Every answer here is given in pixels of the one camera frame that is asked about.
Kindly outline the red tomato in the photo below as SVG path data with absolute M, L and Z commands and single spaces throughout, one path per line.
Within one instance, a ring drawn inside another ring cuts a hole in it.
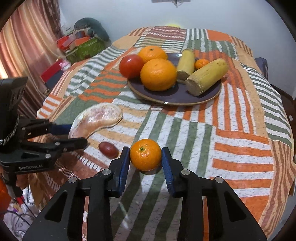
M 143 59 L 136 54 L 131 54 L 122 58 L 119 63 L 119 72 L 127 79 L 138 78 L 143 66 Z

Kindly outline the orange pink curtain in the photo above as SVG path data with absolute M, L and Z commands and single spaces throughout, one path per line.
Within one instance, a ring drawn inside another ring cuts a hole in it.
M 1 78 L 27 77 L 18 112 L 34 118 L 47 90 L 41 75 L 63 57 L 58 1 L 24 1 L 1 30 Z

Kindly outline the yellow sugarcane piece on plate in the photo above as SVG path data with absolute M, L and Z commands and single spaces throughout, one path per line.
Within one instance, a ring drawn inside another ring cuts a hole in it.
M 177 64 L 177 80 L 183 83 L 195 71 L 195 55 L 192 49 L 185 49 Z

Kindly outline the yellow sugarcane piece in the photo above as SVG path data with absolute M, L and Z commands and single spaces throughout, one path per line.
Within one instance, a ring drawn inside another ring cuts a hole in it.
M 186 80 L 187 91 L 193 96 L 199 96 L 219 81 L 227 72 L 229 66 L 224 59 L 216 59 L 192 73 Z
M 195 71 L 195 55 L 192 49 L 185 49 L 177 64 L 177 80 L 183 83 Z

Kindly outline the green patterned box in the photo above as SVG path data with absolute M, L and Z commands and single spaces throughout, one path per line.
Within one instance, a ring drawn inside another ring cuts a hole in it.
M 66 53 L 65 57 L 71 64 L 74 64 L 76 62 L 89 59 L 104 49 L 104 42 L 94 37 Z

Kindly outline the striped patchwork bedspread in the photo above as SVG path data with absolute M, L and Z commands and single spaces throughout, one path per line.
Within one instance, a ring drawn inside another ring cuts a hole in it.
M 149 45 L 168 53 L 190 48 L 197 58 L 226 60 L 229 70 L 220 94 L 193 107 L 162 107 L 139 100 L 120 75 L 119 62 Z M 136 29 L 89 60 L 73 64 L 38 117 L 71 124 L 79 113 L 100 102 L 119 106 L 122 120 L 90 136 L 84 151 L 64 154 L 52 171 L 30 176 L 37 207 L 43 208 L 68 178 L 88 178 L 109 165 L 98 148 L 100 142 L 121 150 L 149 138 L 168 147 L 174 159 L 199 176 L 223 177 L 264 233 L 272 235 L 295 180 L 293 134 L 280 95 L 244 42 L 206 29 Z

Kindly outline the dark blue bag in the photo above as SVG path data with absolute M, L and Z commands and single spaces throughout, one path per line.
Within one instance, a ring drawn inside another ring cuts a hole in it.
M 268 63 L 265 58 L 258 57 L 255 58 L 255 62 L 258 65 L 259 69 L 261 70 L 263 76 L 268 79 Z

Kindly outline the small mandarin orange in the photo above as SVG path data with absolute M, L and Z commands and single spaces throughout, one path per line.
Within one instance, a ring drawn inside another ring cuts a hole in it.
M 195 62 L 195 69 L 198 70 L 202 67 L 204 67 L 205 65 L 207 65 L 210 61 L 207 60 L 207 59 L 198 59 L 196 62 Z
M 162 151 L 157 142 L 142 139 L 131 146 L 130 160 L 136 169 L 149 172 L 161 165 Z

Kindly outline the orange with stem on plate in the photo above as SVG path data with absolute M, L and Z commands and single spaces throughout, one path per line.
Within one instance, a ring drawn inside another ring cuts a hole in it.
M 166 52 L 158 47 L 158 46 L 146 46 L 143 47 L 139 53 L 138 56 L 142 58 L 144 63 L 147 63 L 148 61 L 152 59 L 166 59 L 168 58 Z

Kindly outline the peeled pomelo segment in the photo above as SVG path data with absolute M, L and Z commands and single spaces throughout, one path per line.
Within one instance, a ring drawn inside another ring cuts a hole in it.
M 121 108 L 112 103 L 93 105 L 76 116 L 70 128 L 69 138 L 89 138 L 102 128 L 117 125 L 123 118 Z

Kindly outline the yellow pillow behind bed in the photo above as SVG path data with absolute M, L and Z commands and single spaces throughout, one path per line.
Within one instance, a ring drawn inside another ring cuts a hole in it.
M 167 24 L 166 26 L 168 27 L 174 27 L 174 28 L 181 28 L 180 25 L 177 25 L 177 24 Z

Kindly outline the dark purple plate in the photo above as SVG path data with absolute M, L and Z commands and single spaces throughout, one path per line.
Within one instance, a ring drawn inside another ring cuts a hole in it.
M 151 101 L 153 103 L 170 106 L 193 106 L 208 102 L 216 98 L 222 88 L 222 79 L 219 79 L 214 85 L 199 96 L 193 96 L 184 84 L 176 82 L 173 87 L 165 91 L 148 90 L 141 82 L 140 78 L 127 80 L 130 90 L 138 98 Z

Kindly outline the small dark red fruit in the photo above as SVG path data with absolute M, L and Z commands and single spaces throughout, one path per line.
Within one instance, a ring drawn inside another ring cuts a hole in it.
M 109 142 L 101 142 L 98 148 L 109 159 L 115 159 L 119 155 L 119 150 Z

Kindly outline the large orange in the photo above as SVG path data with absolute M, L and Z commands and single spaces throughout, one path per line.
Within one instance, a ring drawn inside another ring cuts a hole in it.
M 151 91 L 165 91 L 177 81 L 176 66 L 166 59 L 152 59 L 140 71 L 140 80 Z

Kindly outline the pink toy figure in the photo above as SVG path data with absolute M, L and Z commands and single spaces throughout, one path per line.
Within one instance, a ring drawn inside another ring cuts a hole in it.
M 62 59 L 59 65 L 60 65 L 61 70 L 63 72 L 65 72 L 66 70 L 68 70 L 71 67 L 71 63 L 66 59 Z

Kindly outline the grey neck pillow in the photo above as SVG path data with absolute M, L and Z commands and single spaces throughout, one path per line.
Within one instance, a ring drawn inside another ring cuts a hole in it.
M 74 24 L 74 29 L 75 30 L 88 30 L 88 32 L 92 31 L 92 34 L 96 38 L 98 38 L 104 42 L 108 42 L 110 40 L 109 35 L 107 34 L 104 27 L 102 27 L 102 24 L 94 18 L 82 18 L 82 19 L 78 20 Z

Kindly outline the red box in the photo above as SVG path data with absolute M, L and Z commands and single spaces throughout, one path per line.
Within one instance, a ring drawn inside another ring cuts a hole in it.
M 46 88 L 53 89 L 62 77 L 64 73 L 61 69 L 62 62 L 63 59 L 59 59 L 41 75 L 41 79 L 45 83 Z

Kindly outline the wall mounted monitor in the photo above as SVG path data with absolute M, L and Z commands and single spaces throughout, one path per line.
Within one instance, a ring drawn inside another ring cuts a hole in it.
M 191 0 L 151 0 L 152 3 L 173 3 L 175 5 L 189 3 Z

